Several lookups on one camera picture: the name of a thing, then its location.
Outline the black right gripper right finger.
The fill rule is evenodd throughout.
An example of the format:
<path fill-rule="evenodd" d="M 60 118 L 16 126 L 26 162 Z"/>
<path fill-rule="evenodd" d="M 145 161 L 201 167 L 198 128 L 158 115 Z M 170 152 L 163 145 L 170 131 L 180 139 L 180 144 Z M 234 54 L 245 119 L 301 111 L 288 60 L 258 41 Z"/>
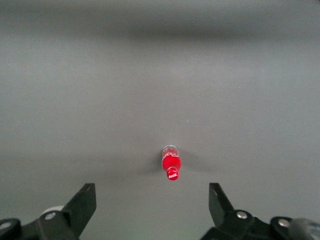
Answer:
<path fill-rule="evenodd" d="M 242 209 L 235 209 L 219 183 L 210 183 L 208 208 L 214 227 L 202 240 L 290 240 L 289 217 L 276 216 L 265 223 Z"/>

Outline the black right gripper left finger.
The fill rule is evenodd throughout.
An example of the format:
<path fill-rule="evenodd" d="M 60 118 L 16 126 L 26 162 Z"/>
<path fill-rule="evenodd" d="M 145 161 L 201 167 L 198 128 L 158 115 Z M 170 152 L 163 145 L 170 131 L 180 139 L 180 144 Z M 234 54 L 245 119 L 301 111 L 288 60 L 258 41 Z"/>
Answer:
<path fill-rule="evenodd" d="M 0 221 L 2 240 L 78 240 L 97 207 L 94 183 L 86 183 L 64 206 L 45 210 L 22 225 L 18 218 Z"/>

